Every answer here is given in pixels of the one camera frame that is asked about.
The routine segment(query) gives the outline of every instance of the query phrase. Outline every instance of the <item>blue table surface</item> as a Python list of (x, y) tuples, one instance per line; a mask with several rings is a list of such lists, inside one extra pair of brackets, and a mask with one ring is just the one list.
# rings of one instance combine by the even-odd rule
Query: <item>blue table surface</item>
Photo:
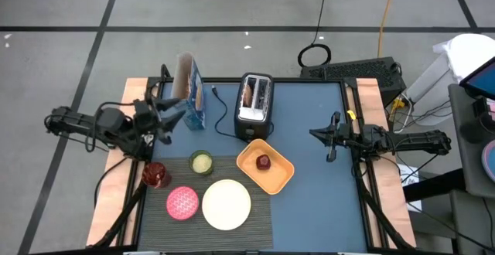
[[(172, 144), (158, 142), (153, 158), (188, 158), (200, 149), (215, 156), (237, 156), (246, 147), (244, 142), (215, 131), (224, 106), (211, 92), (211, 85), (204, 86), (207, 128), (190, 131), (180, 121)], [(239, 84), (215, 86), (228, 106), (218, 128), (234, 134)], [(169, 98), (171, 87), (166, 84), (164, 98)], [(328, 148), (309, 134), (309, 129), (328, 126), (334, 111), (344, 113), (337, 83), (275, 84), (271, 119), (275, 131), (267, 142), (294, 165), (295, 174), (279, 194), (270, 196), (273, 251), (366, 251), (356, 182), (350, 173), (350, 151), (340, 148), (337, 159), (328, 163)]]

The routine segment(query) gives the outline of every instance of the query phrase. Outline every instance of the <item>concrete floor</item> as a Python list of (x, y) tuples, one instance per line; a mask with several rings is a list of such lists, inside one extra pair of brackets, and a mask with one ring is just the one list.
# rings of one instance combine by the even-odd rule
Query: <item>concrete floor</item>
[[(50, 180), (45, 186), (51, 188), (44, 192), (49, 195), (39, 199), (58, 142), (45, 133), (42, 119), (52, 107), (74, 104), (78, 85), (85, 90), (76, 96), (82, 97), (76, 107), (92, 114), (102, 101), (120, 100), (126, 78), (157, 76), (162, 63), (175, 69), (176, 55), (182, 51), (194, 53), (205, 77), (235, 77), (247, 71), (297, 77), (297, 54), (315, 33), (310, 28), (293, 32), (293, 26), (315, 26), (320, 1), (116, 0), (112, 6), (109, 0), (0, 0), (0, 100), (4, 107), (0, 110), (0, 253), (79, 249), (86, 243), (93, 190), (104, 169), (105, 153), (87, 154), (82, 145), (70, 142), (60, 167), (54, 169), (58, 171), (52, 172), (56, 173), (53, 186)], [(386, 1), (326, 0), (322, 26), (355, 27), (319, 34), (320, 42), (333, 51), (333, 63), (376, 56), (378, 33), (359, 27), (379, 26)], [(383, 56), (401, 63), (407, 85), (436, 58), (432, 45), (461, 32), (495, 32), (495, 0), (465, 1), (475, 24), (492, 28), (470, 28), (476, 26), (469, 25), (469, 13), (458, 0), (393, 0), (387, 26), (411, 28), (386, 32)], [(144, 30), (107, 26), (165, 28), (139, 32)], [(225, 28), (174, 29), (183, 26), (247, 27), (229, 32)], [(249, 26), (272, 27), (253, 32)], [(429, 28), (433, 26), (448, 28), (438, 33)], [(320, 54), (308, 53), (305, 63), (321, 63), (324, 57)], [(84, 78), (81, 83), (88, 73), (87, 84)], [(437, 128), (455, 137), (452, 120)], [(455, 142), (452, 146), (450, 155), (437, 158), (426, 170), (443, 173), (458, 168), (459, 152)], [(416, 166), (427, 157), (403, 156)], [(26, 233), (35, 206), (39, 225), (32, 222)]]

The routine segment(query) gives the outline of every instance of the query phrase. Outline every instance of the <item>placemat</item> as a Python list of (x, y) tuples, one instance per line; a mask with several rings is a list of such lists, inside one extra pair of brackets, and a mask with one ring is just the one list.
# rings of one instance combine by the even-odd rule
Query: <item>placemat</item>
[[(148, 189), (143, 209), (140, 251), (217, 251), (262, 250), (273, 247), (270, 197), (236, 165), (236, 157), (213, 158), (213, 173), (201, 176), (191, 171), (188, 158), (161, 159), (170, 171), (172, 182), (164, 189)], [(186, 221), (172, 219), (166, 212), (166, 199), (176, 187), (193, 188), (200, 202), (214, 182), (233, 179), (240, 182), (251, 196), (251, 212), (239, 228), (220, 231), (204, 219), (201, 208)]]

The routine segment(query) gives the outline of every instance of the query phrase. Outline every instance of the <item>computer monitor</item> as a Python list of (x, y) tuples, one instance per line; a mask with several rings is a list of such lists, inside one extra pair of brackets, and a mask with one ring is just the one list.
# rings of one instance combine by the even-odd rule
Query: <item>computer monitor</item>
[(495, 56), (464, 78), (459, 85), (495, 100)]

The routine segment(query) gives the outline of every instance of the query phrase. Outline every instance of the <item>pink coaster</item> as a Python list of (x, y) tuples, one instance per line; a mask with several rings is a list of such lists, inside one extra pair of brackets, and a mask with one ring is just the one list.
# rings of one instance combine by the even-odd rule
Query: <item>pink coaster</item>
[(172, 190), (167, 197), (167, 212), (173, 219), (189, 219), (194, 216), (199, 206), (198, 195), (188, 186)]

